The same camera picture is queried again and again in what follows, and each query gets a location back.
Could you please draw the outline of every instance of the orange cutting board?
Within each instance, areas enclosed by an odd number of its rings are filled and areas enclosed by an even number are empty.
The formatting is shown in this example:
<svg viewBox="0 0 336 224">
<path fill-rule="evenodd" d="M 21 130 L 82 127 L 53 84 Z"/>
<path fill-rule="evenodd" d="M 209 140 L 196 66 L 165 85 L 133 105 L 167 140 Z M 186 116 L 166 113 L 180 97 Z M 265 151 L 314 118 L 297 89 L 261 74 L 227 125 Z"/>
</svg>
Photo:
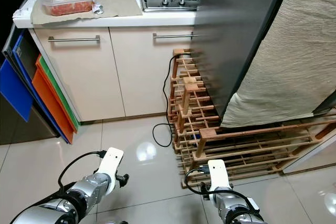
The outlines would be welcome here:
<svg viewBox="0 0 336 224">
<path fill-rule="evenodd" d="M 63 105 L 62 101 L 60 100 L 60 98 L 59 98 L 59 96 L 58 96 L 58 94 L 57 94 L 54 86 L 51 84 L 51 82 L 50 82 L 49 78 L 47 77 L 46 73 L 44 73 L 44 71 L 43 71 L 43 68 L 42 68 L 42 66 L 41 66 L 41 64 L 39 62 L 40 57 L 41 57 L 41 55 L 38 56 L 35 65 L 37 66 L 38 70 L 40 71 L 40 74 L 42 75 L 45 83 L 48 85 L 48 87 L 49 87 L 50 91 L 52 92 L 53 96 L 55 97 L 56 101 L 58 102 L 58 104 L 60 105 L 61 109 L 63 110 L 63 113 L 66 116 L 66 118 L 67 118 L 67 120 L 68 120 L 71 128 L 73 129 L 73 131 L 75 133 L 77 133 L 76 127 L 72 123 L 72 120 L 71 120 L 69 114 L 67 113 L 66 109 L 64 108 L 64 105 Z"/>
<path fill-rule="evenodd" d="M 48 84 L 43 79 L 43 76 L 39 69 L 37 69 L 35 72 L 32 84 L 36 89 L 38 95 L 41 97 L 42 101 L 48 108 L 50 114 L 52 114 L 56 123 L 63 131 L 69 143 L 72 144 L 72 137 L 74 136 L 74 130 L 72 129 L 66 115 L 64 114 L 64 111 L 62 110 L 61 106 L 54 97 Z"/>
</svg>

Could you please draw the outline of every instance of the white countertop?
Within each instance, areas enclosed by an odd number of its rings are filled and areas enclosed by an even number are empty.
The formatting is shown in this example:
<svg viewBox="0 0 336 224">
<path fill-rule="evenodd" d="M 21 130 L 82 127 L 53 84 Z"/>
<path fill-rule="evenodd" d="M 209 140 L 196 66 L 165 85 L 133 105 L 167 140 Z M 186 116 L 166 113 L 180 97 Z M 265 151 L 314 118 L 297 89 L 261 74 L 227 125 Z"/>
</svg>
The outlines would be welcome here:
<svg viewBox="0 0 336 224">
<path fill-rule="evenodd" d="M 45 25 L 33 25 L 30 14 L 36 0 L 27 0 L 23 7 L 13 15 L 18 28 L 58 28 L 58 27 L 122 27 L 122 26 L 188 26 L 195 24 L 196 12 L 156 12 L 139 16 L 76 19 Z"/>
</svg>

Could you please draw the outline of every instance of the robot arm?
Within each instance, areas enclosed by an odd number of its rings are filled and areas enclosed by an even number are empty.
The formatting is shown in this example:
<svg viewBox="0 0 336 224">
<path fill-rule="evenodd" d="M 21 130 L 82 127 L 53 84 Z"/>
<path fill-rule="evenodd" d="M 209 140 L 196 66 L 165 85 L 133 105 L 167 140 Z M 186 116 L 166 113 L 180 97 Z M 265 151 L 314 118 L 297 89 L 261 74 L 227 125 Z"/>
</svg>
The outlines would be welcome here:
<svg viewBox="0 0 336 224">
<path fill-rule="evenodd" d="M 189 187 L 187 185 L 188 174 L 185 183 L 191 191 L 203 195 L 204 199 L 210 200 L 218 208 L 223 224 L 267 224 L 259 214 L 259 207 L 252 198 L 232 190 L 223 160 L 210 160 L 208 166 L 201 166 L 198 170 L 210 173 L 209 191 L 205 184 L 202 185 L 201 192 Z"/>
<path fill-rule="evenodd" d="M 92 175 L 66 186 L 65 192 L 56 192 L 21 212 L 13 224 L 78 224 L 103 197 L 115 188 L 126 185 L 128 175 L 117 175 L 123 151 L 109 148 L 99 169 Z"/>
</svg>

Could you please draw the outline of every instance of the white tile floor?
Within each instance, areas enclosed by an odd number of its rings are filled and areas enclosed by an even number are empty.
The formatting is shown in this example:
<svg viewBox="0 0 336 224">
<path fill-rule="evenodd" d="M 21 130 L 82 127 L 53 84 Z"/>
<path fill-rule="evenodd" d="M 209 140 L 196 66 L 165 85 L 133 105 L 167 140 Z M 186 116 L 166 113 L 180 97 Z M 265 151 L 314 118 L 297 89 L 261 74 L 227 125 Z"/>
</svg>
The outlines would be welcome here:
<svg viewBox="0 0 336 224">
<path fill-rule="evenodd" d="M 110 146 L 125 151 L 118 173 L 128 173 L 129 183 L 113 191 L 81 224 L 222 223 L 209 201 L 181 189 L 173 150 L 153 144 L 152 127 L 160 122 L 164 117 L 82 126 L 73 145 L 53 138 L 0 146 L 0 223 L 9 223 L 24 207 L 56 191 L 59 173 L 75 157 Z M 169 137 L 164 126 L 155 134 L 163 143 Z M 69 169 L 64 182 L 78 180 L 98 165 L 97 157 L 86 157 Z M 253 197 L 270 224 L 336 223 L 336 167 L 233 183 L 236 191 Z"/>
</svg>

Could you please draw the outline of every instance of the black cable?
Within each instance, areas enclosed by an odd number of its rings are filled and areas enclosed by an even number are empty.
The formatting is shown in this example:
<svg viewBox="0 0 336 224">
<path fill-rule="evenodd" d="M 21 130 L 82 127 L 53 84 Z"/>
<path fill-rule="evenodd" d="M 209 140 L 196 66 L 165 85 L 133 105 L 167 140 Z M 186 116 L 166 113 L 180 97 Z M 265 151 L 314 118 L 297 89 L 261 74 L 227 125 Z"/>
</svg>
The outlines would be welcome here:
<svg viewBox="0 0 336 224">
<path fill-rule="evenodd" d="M 167 97 L 167 95 L 166 95 L 166 92 L 164 91 L 164 88 L 166 87 L 166 82 L 167 82 L 167 79 L 168 79 L 168 77 L 169 77 L 170 66 L 171 66 L 172 60 L 175 59 L 175 58 L 177 58 L 177 57 L 180 57 L 180 56 L 182 56 L 182 55 L 191 55 L 191 54 L 188 54 L 188 53 L 177 54 L 177 55 L 174 55 L 174 56 L 170 59 L 170 61 L 169 61 L 169 67 L 168 67 L 168 73 L 167 73 L 167 76 L 166 76 L 166 78 L 164 79 L 164 83 L 163 83 L 162 91 L 163 91 L 164 97 L 166 98 L 166 120 L 167 120 L 167 123 L 158 123 L 157 125 L 155 125 L 155 126 L 153 127 L 153 130 L 152 130 L 152 135 L 153 135 L 154 141 L 156 142 L 156 144 L 158 144 L 158 145 L 161 146 L 161 147 L 168 147 L 168 146 L 170 146 L 170 144 L 171 144 L 172 141 L 173 141 L 173 131 L 172 131 L 172 127 L 171 127 L 172 124 L 169 123 L 169 119 L 168 119 L 168 97 Z M 155 138 L 155 136 L 154 136 L 154 129 L 155 129 L 157 126 L 159 126 L 159 125 L 168 125 L 168 126 L 169 126 L 169 130 L 170 130 L 170 141 L 169 141 L 168 145 L 160 144 L 160 143 L 156 140 L 156 138 Z"/>
<path fill-rule="evenodd" d="M 233 191 L 233 190 L 196 191 L 193 188 L 191 188 L 190 185 L 188 185 L 187 179 L 188 179 L 188 175 L 192 172 L 195 172 L 195 171 L 200 172 L 200 171 L 202 171 L 202 169 L 201 168 L 191 169 L 189 172 L 187 172 L 185 174 L 185 177 L 184 177 L 184 183 L 190 191 L 192 191 L 195 194 L 199 194 L 199 195 L 210 195 L 210 194 L 234 194 L 234 195 L 237 195 L 237 196 L 241 197 L 246 202 L 247 206 L 251 209 L 253 214 L 259 215 L 258 210 L 254 209 L 254 207 L 252 206 L 252 204 L 250 203 L 248 198 L 245 195 L 243 195 L 243 194 L 241 194 L 237 191 Z"/>
<path fill-rule="evenodd" d="M 79 157 L 75 158 L 70 164 L 68 164 L 64 170 L 61 172 L 61 174 L 59 175 L 58 177 L 58 185 L 59 185 L 59 191 L 61 193 L 64 193 L 64 185 L 62 184 L 61 180 L 62 180 L 62 177 L 64 175 L 64 173 L 69 169 L 69 167 L 71 165 L 73 165 L 76 161 L 80 160 L 81 158 L 85 157 L 85 156 L 89 156 L 89 155 L 92 155 L 92 154 L 98 154 L 99 157 L 101 158 L 104 158 L 105 154 L 106 154 L 106 151 L 96 151 L 96 152 L 88 152 L 88 153 L 85 153 L 83 155 L 80 155 Z"/>
</svg>

